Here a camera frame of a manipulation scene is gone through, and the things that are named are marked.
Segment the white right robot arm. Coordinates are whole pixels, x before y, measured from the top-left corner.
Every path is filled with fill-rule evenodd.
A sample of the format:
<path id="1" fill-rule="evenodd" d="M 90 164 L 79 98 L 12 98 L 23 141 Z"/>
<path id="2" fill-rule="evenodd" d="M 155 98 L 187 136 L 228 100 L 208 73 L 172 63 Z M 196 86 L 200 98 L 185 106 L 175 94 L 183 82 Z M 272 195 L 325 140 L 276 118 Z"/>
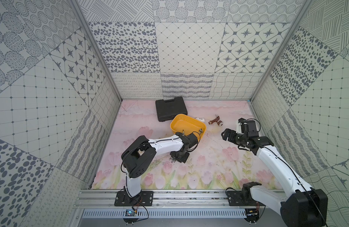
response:
<path id="1" fill-rule="evenodd" d="M 221 137 L 257 156 L 273 173 L 286 196 L 278 196 L 259 182 L 248 182 L 243 184 L 241 200 L 243 203 L 258 202 L 272 209 L 288 227 L 326 226 L 328 196 L 306 182 L 284 160 L 268 137 L 259 135 L 259 124 L 253 118 L 240 118 L 237 130 L 225 129 Z"/>

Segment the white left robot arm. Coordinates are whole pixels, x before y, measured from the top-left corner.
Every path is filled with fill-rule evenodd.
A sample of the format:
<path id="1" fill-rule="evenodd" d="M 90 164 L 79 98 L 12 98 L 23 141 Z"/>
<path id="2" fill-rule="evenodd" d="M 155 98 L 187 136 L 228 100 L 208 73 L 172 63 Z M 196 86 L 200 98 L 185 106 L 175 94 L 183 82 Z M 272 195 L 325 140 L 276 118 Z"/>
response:
<path id="1" fill-rule="evenodd" d="M 158 155 L 169 154 L 173 162 L 185 163 L 199 142 L 201 134 L 181 132 L 162 139 L 147 139 L 139 136 L 121 155 L 121 171 L 126 174 L 124 190 L 130 198 L 141 193 L 140 178 Z"/>

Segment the yellow plastic storage box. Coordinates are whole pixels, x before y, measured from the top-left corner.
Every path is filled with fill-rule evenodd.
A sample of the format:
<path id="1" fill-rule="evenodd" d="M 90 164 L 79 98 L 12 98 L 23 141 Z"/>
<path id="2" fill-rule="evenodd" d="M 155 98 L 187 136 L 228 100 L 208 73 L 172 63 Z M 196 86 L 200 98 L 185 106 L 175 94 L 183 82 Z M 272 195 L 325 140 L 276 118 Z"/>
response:
<path id="1" fill-rule="evenodd" d="M 203 122 L 200 122 L 192 117 L 189 117 L 184 114 L 178 114 L 171 122 L 170 128 L 172 132 L 175 134 L 176 132 L 185 131 L 185 136 L 194 132 L 194 134 L 198 137 L 198 139 L 202 139 L 206 132 L 206 125 Z"/>

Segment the brown water tap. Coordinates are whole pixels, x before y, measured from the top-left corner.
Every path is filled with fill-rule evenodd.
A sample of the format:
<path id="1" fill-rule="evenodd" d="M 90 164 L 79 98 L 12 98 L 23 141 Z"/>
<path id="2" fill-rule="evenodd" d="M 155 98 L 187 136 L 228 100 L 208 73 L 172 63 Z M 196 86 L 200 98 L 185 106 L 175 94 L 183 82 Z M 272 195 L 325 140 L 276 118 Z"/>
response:
<path id="1" fill-rule="evenodd" d="M 209 125 L 217 124 L 218 126 L 222 126 L 222 125 L 223 125 L 223 122 L 221 121 L 220 116 L 219 116 L 218 114 L 216 114 L 215 119 L 209 121 L 208 124 L 209 124 Z"/>

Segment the white pipe tee fitting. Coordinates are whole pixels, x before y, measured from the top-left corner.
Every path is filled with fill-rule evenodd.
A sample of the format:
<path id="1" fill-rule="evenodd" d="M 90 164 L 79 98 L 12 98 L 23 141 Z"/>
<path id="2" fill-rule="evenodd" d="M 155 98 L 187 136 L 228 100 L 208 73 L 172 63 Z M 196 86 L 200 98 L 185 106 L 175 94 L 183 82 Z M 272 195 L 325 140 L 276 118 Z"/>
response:
<path id="1" fill-rule="evenodd" d="M 205 119 L 204 119 L 204 118 L 196 117 L 195 119 L 198 120 L 198 121 L 200 121 L 200 122 L 203 122 L 203 123 L 205 122 Z"/>

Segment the black plastic tool case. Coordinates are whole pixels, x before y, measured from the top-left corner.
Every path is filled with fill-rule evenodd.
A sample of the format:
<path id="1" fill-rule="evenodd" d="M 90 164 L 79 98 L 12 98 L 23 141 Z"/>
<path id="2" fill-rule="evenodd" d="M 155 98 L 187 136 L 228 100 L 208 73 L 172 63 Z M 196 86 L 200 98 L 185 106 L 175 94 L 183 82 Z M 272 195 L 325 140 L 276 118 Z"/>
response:
<path id="1" fill-rule="evenodd" d="M 188 115 L 183 97 L 178 96 L 168 100 L 156 100 L 156 112 L 159 122 L 173 120 L 177 115 Z"/>

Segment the small green circuit board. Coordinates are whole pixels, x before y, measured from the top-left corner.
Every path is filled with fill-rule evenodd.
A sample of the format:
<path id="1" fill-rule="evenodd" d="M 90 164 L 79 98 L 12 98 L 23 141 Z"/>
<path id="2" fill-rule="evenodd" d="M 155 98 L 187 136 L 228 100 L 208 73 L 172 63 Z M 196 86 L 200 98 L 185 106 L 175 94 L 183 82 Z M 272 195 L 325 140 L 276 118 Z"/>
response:
<path id="1" fill-rule="evenodd" d="M 137 211 L 135 211 L 133 209 L 127 209 L 125 211 L 125 216 L 126 217 L 135 217 L 135 216 L 137 216 Z"/>

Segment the aluminium mounting rail frame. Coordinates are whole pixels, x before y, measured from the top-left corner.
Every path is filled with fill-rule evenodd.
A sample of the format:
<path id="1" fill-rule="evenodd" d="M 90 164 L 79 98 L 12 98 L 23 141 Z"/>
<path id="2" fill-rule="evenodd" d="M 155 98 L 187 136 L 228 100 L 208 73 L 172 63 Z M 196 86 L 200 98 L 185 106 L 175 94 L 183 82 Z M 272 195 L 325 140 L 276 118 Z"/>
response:
<path id="1" fill-rule="evenodd" d="M 116 194 L 123 190 L 82 190 L 74 203 L 77 218 L 118 218 L 133 224 L 149 218 L 241 218 L 255 223 L 268 207 L 228 204 L 225 190 L 154 190 L 152 206 L 116 207 Z M 283 190 L 271 190 L 285 197 Z M 133 209 L 137 216 L 126 217 Z"/>

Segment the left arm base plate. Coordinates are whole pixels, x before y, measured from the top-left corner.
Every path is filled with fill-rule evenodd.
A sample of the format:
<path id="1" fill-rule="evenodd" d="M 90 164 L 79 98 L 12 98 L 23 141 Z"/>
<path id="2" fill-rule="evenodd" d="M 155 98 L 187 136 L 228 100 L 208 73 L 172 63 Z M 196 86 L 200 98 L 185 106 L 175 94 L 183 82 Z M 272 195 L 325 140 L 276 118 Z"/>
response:
<path id="1" fill-rule="evenodd" d="M 152 206 L 153 203 L 153 191 L 141 191 L 137 196 L 130 197 L 126 191 L 119 191 L 116 194 L 116 200 L 114 206 L 116 207 L 129 207 L 129 206 Z"/>

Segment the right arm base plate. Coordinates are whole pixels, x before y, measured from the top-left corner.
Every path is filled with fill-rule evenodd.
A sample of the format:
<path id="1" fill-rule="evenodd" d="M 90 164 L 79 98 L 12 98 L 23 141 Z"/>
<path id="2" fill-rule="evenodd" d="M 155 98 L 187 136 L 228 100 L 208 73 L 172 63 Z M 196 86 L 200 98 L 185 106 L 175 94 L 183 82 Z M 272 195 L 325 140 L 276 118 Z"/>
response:
<path id="1" fill-rule="evenodd" d="M 265 207 L 264 204 L 253 200 L 252 198 L 244 198 L 242 196 L 242 191 L 234 190 L 233 188 L 227 188 L 225 190 L 227 196 L 228 204 L 230 207 L 234 206 L 254 206 L 259 205 L 260 207 Z"/>

